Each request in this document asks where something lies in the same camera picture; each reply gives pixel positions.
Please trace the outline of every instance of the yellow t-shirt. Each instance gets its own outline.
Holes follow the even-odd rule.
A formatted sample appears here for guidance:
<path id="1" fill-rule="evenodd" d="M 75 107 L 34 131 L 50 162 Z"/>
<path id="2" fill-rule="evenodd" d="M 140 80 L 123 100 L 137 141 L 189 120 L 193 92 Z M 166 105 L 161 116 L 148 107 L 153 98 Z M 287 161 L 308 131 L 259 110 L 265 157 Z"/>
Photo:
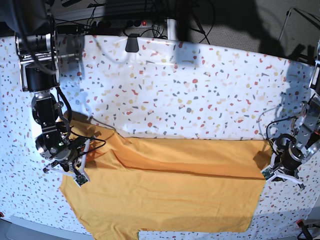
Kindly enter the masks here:
<path id="1" fill-rule="evenodd" d="M 90 182 L 63 176 L 60 190 L 96 240 L 137 240 L 139 230 L 244 232 L 265 184 L 265 141 L 123 138 L 73 121 L 78 134 L 107 139 L 89 153 Z"/>

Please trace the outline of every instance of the black clip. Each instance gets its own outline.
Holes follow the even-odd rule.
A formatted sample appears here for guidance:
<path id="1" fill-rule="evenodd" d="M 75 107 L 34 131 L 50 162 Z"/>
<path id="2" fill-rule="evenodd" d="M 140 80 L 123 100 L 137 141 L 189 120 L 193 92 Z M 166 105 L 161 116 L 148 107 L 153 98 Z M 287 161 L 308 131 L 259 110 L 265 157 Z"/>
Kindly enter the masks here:
<path id="1" fill-rule="evenodd" d="M 139 34 L 131 33 L 126 42 L 125 51 L 127 53 L 137 53 L 139 51 L 138 40 Z"/>

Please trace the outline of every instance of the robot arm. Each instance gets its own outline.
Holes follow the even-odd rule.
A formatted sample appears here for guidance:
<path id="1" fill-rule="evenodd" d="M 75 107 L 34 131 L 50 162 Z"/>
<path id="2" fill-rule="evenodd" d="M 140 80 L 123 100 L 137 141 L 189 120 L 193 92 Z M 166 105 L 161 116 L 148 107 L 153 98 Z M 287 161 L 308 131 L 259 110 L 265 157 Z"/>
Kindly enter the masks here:
<path id="1" fill-rule="evenodd" d="M 40 155 L 50 162 L 43 171 L 54 170 L 71 176 L 80 187 L 89 181 L 84 171 L 86 153 L 90 141 L 97 139 L 84 136 L 69 139 L 72 110 L 59 87 L 55 20 L 47 13 L 43 0 L 0 1 L 6 23 L 16 32 L 22 91 L 34 93 L 32 115 L 42 130 L 35 139 L 35 146 Z M 58 101 L 51 94 L 52 89 L 56 89 Z M 62 112 L 64 104 L 68 118 Z M 54 168 L 57 165 L 64 171 Z"/>
<path id="2" fill-rule="evenodd" d="M 298 176 L 298 167 L 305 164 L 320 150 L 320 41 L 317 48 L 315 70 L 310 80 L 309 87 L 315 91 L 314 95 L 304 106 L 299 115 L 289 117 L 292 119 L 291 134 L 281 134 L 279 137 L 269 140 L 273 150 L 270 165 L 261 173 L 270 181 L 290 180 L 304 188 L 303 182 Z M 295 128 L 296 119 L 302 118 L 302 124 Z"/>

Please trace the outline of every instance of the terrazzo patterned tablecloth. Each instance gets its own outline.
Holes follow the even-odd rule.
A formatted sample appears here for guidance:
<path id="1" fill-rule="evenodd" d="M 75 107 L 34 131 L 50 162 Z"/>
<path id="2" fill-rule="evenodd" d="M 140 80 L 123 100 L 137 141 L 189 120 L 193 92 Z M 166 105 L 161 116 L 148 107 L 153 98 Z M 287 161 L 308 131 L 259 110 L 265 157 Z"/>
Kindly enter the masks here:
<path id="1" fill-rule="evenodd" d="M 300 111 L 310 98 L 313 67 L 230 48 L 126 37 L 61 36 L 61 89 L 72 109 L 124 137 L 263 139 L 273 120 Z M 21 92 L 13 37 L 0 39 L 0 211 L 36 223 L 89 234 L 59 191 L 62 176 L 44 174 L 34 138 L 33 95 Z M 271 129 L 286 132 L 289 122 Z M 297 235 L 320 192 L 316 155 L 300 168 L 305 190 L 267 183 L 244 233 L 149 232 L 140 239 L 272 239 Z"/>

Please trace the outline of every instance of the black cable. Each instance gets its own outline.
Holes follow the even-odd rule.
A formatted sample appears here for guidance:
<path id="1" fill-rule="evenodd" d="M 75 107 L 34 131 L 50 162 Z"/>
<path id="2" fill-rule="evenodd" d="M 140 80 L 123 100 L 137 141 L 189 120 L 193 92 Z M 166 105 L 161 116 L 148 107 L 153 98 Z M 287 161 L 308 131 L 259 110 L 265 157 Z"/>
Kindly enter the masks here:
<path id="1" fill-rule="evenodd" d="M 276 124 L 276 123 L 279 123 L 279 122 L 282 122 L 282 121 L 287 121 L 287 120 L 290 120 L 290 119 L 293 119 L 293 118 L 296 118 L 296 116 L 290 116 L 290 117 L 287 117 L 287 118 L 284 118 L 284 119 L 272 121 L 272 122 L 270 122 L 270 123 L 266 126 L 266 129 L 265 129 L 266 139 L 267 139 L 267 141 L 268 141 L 268 143 L 269 143 L 272 151 L 273 151 L 276 155 L 278 155 L 278 154 L 277 154 L 277 152 L 275 151 L 274 146 L 273 146 L 273 145 L 271 144 L 271 142 L 270 142 L 269 135 L 268 135 L 268 128 L 269 128 L 269 126 L 272 125 L 272 124 Z"/>
<path id="2" fill-rule="evenodd" d="M 127 29 L 127 27 L 124 27 L 124 28 L 122 29 L 122 32 L 123 32 L 123 34 L 124 34 L 125 36 L 128 37 L 128 34 L 126 33 L 126 29 Z"/>
<path id="3" fill-rule="evenodd" d="M 56 87 L 56 92 L 58 95 L 60 95 L 60 97 L 62 98 L 65 106 L 66 106 L 66 110 L 68 112 L 68 121 L 69 121 L 69 124 L 71 123 L 71 120 L 72 120 L 72 109 L 71 109 L 71 106 L 66 98 L 66 96 L 64 95 L 64 93 L 61 91 L 60 87 Z"/>
<path id="4" fill-rule="evenodd" d="M 68 21 L 68 20 L 63 20 L 63 19 L 58 19 L 58 18 L 55 18 L 55 20 L 62 21 L 62 22 L 57 23 L 57 25 L 64 24 L 64 23 L 72 23 L 72 24 L 78 24 L 78 25 L 83 25 L 83 26 L 86 26 L 86 27 L 90 27 L 89 25 L 86 25 L 86 24 L 83 24 L 83 23 L 79 23 L 79 22 L 75 22 L 75 21 Z"/>
<path id="5" fill-rule="evenodd" d="M 152 30 L 152 28 L 145 30 L 143 33 L 141 33 L 140 37 L 142 37 L 143 34 L 145 34 L 148 31 L 151 31 L 151 30 Z"/>
<path id="6" fill-rule="evenodd" d="M 58 98 L 58 102 L 60 102 L 60 95 L 59 95 L 58 91 L 56 91 L 56 96 Z"/>
<path id="7" fill-rule="evenodd" d="M 153 34 L 153 37 L 154 37 L 154 38 L 160 38 L 160 37 L 162 36 L 163 31 L 162 31 L 162 33 L 160 33 L 160 25 L 159 25 L 159 24 L 157 25 L 156 30 L 155 30 L 155 25 L 152 24 L 151 29 L 152 29 L 152 34 Z"/>
<path id="8" fill-rule="evenodd" d="M 216 23 L 216 8 L 215 8 L 215 5 L 211 2 L 211 0 L 207 0 L 207 1 L 212 7 L 212 24 L 211 24 L 211 27 L 210 27 L 209 31 L 205 35 L 205 37 L 199 43 L 202 43 L 205 39 L 207 39 L 209 33 L 211 32 L 212 28 L 214 27 L 214 25 Z"/>
<path id="9" fill-rule="evenodd" d="M 308 227 L 307 229 L 310 229 L 310 228 L 318 228 L 318 229 L 320 229 L 320 226 L 318 226 L 318 225 L 316 225 L 316 224 L 313 224 L 311 227 Z M 306 238 L 300 238 L 300 236 L 301 236 L 303 233 L 304 233 L 304 232 L 301 231 L 301 232 L 299 233 L 299 235 L 296 237 L 296 239 L 297 239 L 297 240 L 306 240 Z"/>
<path id="10" fill-rule="evenodd" d="M 193 28 L 191 28 L 191 29 L 194 30 L 194 31 L 197 31 L 197 32 L 199 32 L 199 33 L 201 33 L 201 34 L 203 34 L 203 35 L 204 35 L 204 38 L 206 39 L 206 41 L 207 41 L 208 44 L 210 45 L 210 41 L 209 41 L 209 39 L 208 39 L 208 37 L 207 37 L 207 34 L 206 34 L 204 28 L 202 27 L 202 24 L 201 24 L 199 18 L 197 17 L 197 15 L 195 14 L 194 11 L 192 11 L 192 16 L 193 16 L 193 18 L 194 18 L 194 20 L 195 20 L 195 22 L 196 22 L 196 25 L 199 27 L 200 30 L 196 30 L 196 29 L 193 29 Z"/>
<path id="11" fill-rule="evenodd" d="M 89 24 L 89 21 L 90 21 L 91 18 L 94 19 L 96 8 L 97 7 L 95 6 L 93 11 L 92 11 L 92 13 L 91 13 L 91 16 L 86 21 L 86 25 L 89 27 L 89 30 L 90 30 L 90 27 L 91 27 L 91 25 Z"/>
<path id="12" fill-rule="evenodd" d="M 309 101 L 308 101 L 308 105 L 311 103 L 311 100 L 314 98 L 314 96 L 315 96 L 316 94 L 314 93 L 313 95 L 312 95 L 312 97 L 309 99 Z"/>
<path id="13" fill-rule="evenodd" d="M 100 141 L 100 142 L 103 142 L 103 144 L 101 144 L 101 145 L 99 145 L 99 146 L 96 146 L 96 147 L 94 147 L 94 148 L 92 148 L 92 149 L 90 149 L 90 150 L 88 150 L 88 151 L 84 151 L 83 153 L 81 153 L 81 154 L 79 154 L 77 157 L 79 158 L 79 157 L 81 157 L 81 156 L 83 156 L 83 155 L 86 155 L 86 154 L 88 154 L 88 153 L 91 153 L 91 152 L 93 152 L 93 151 L 95 151 L 95 150 L 97 150 L 97 149 L 99 149 L 99 148 L 102 148 L 104 145 L 106 145 L 106 143 L 107 143 L 107 141 L 106 140 L 103 140 L 103 139 L 99 139 L 99 138 L 96 138 L 96 137 L 88 137 L 88 136 L 82 136 L 82 135 L 79 135 L 79 134 L 77 134 L 77 133 L 75 133 L 75 132 L 73 132 L 72 130 L 70 130 L 71 131 L 71 133 L 73 134 L 73 135 L 76 135 L 77 137 L 81 137 L 81 138 L 85 138 L 85 139 L 90 139 L 90 140 L 93 140 L 93 141 Z"/>
<path id="14" fill-rule="evenodd" d="M 54 70 L 51 70 L 49 68 L 47 68 L 46 66 L 44 66 L 37 58 L 35 52 L 33 50 L 31 50 L 30 48 L 30 45 L 29 45 L 29 42 L 28 42 L 28 39 L 27 39 L 27 36 L 26 34 L 24 33 L 23 31 L 23 28 L 21 26 L 21 22 L 20 22 L 20 19 L 18 17 L 18 14 L 17 14 L 17 6 L 19 5 L 19 3 L 17 2 L 17 0 L 14 0 L 12 1 L 12 5 L 13 5 L 13 17 L 14 17 L 14 20 L 15 20 L 15 24 L 18 28 L 18 31 L 19 31 L 19 37 L 21 38 L 22 40 L 22 43 L 24 45 L 24 47 L 26 48 L 26 50 L 29 52 L 29 54 L 31 55 L 34 63 L 36 64 L 36 66 L 44 73 L 48 74 L 48 75 L 55 75 L 56 74 L 56 71 Z"/>
<path id="15" fill-rule="evenodd" d="M 93 11 L 92 11 L 92 18 L 91 18 L 91 21 L 90 21 L 90 23 L 89 23 L 89 26 L 90 26 L 90 28 L 91 28 L 91 26 L 92 26 L 92 22 L 93 22 L 93 20 L 95 19 L 95 11 L 96 11 L 96 6 L 94 7 L 94 9 L 93 9 Z"/>

